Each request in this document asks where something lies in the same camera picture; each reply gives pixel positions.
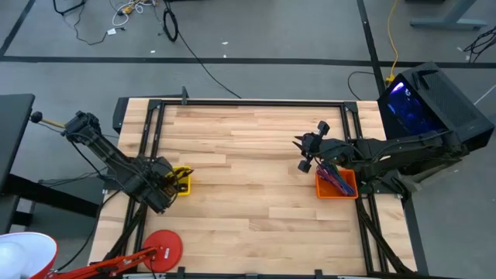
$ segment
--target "wire bundle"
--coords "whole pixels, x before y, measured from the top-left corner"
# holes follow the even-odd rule
[[[135,10],[137,13],[143,13],[143,6],[148,6],[152,5],[152,3],[146,3],[146,0],[130,0],[126,4],[120,6],[118,9],[116,9],[114,17],[112,18],[112,25],[113,26],[123,26],[129,21],[129,14],[130,12],[126,12],[126,9],[131,9]],[[115,18],[116,16],[125,16],[126,20],[121,23],[115,23]]]
[[[321,179],[328,181],[334,187],[336,187],[343,195],[352,196],[355,195],[355,190],[344,181],[344,179],[339,174],[336,165],[329,162],[320,163],[317,166],[317,174]]]
[[[489,36],[489,39],[483,41],[482,43],[479,43],[480,40],[486,38]],[[470,51],[470,58],[468,60],[469,63],[475,63],[477,61],[477,58],[489,47],[493,46],[496,44],[496,26],[487,31],[486,33],[480,34],[475,41],[473,41],[469,46],[467,46],[463,52],[468,52]]]

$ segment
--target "yellow cable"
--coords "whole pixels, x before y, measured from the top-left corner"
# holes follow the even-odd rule
[[[393,47],[394,54],[396,54],[396,58],[394,59],[393,67],[391,67],[391,73],[389,74],[389,77],[386,78],[386,81],[391,83],[394,80],[394,67],[396,67],[396,63],[398,62],[398,51],[396,50],[396,46],[394,46],[394,41],[393,37],[391,36],[391,17],[394,14],[394,11],[396,9],[396,5],[398,4],[398,0],[394,0],[393,7],[391,8],[391,11],[389,12],[389,16],[387,18],[387,35],[389,36],[389,42],[391,43],[391,46]]]

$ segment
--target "computer case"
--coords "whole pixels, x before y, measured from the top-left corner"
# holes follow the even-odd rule
[[[377,103],[388,140],[448,129],[472,151],[486,146],[494,130],[433,62],[400,73]]]

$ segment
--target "metal bracket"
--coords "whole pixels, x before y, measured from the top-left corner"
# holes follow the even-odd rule
[[[184,273],[185,272],[186,272],[186,267],[178,267],[177,273],[176,273],[176,278],[177,279],[184,279]]]
[[[352,113],[358,113],[357,102],[344,102],[344,106]]]
[[[315,279],[324,279],[324,274],[322,270],[315,270]]]
[[[187,105],[188,104],[188,98],[189,98],[189,94],[188,94],[188,90],[186,90],[186,87],[183,86],[183,91],[181,92],[181,105]]]
[[[150,99],[148,101],[148,110],[156,109],[161,103],[162,103],[162,100],[160,100],[160,99]]]

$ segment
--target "black table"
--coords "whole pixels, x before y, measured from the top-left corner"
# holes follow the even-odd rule
[[[17,212],[20,198],[95,217],[98,205],[11,174],[19,144],[26,130],[34,95],[0,95],[0,234],[10,225],[28,226],[32,215]]]

